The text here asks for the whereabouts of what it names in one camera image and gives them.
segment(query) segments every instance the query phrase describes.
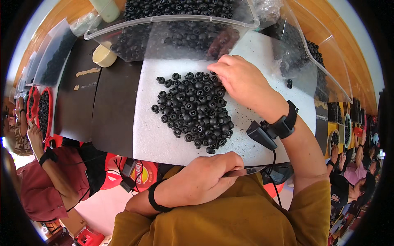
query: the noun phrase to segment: knife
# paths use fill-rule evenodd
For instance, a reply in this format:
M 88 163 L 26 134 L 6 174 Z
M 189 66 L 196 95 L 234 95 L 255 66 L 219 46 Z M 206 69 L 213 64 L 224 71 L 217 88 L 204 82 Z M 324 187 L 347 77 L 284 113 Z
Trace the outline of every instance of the knife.
M 263 170 L 264 166 L 257 166 L 257 167 L 251 167 L 251 168 L 244 168 L 240 170 L 234 170 L 234 171 L 228 171 L 226 172 L 222 178 L 225 177 L 238 177 L 238 176 L 245 176 L 249 174 L 254 174 L 257 173 L 261 170 Z

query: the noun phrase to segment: red plastic stool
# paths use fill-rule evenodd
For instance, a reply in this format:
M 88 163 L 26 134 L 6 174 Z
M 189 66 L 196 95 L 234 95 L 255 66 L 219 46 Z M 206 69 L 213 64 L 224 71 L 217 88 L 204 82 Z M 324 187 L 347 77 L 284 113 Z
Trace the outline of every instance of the red plastic stool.
M 108 153 L 105 159 L 105 171 L 115 170 L 119 172 L 119 169 L 122 170 L 122 167 L 125 165 L 126 160 L 127 157 L 121 157 L 120 155 Z M 102 185 L 100 190 L 112 189 L 118 186 L 121 182 L 122 182 L 122 177 L 119 174 L 107 172 L 107 176 L 105 177 L 104 184 Z
M 284 186 L 284 183 L 276 186 L 276 189 L 278 190 L 278 194 L 283 190 L 283 186 Z M 270 197 L 272 197 L 272 198 L 276 197 L 275 187 L 273 186 L 272 183 L 263 185 L 263 187 L 268 192 Z
M 84 229 L 78 236 L 78 243 L 81 246 L 99 246 L 104 240 L 104 235 L 97 232 L 91 232 L 88 229 Z

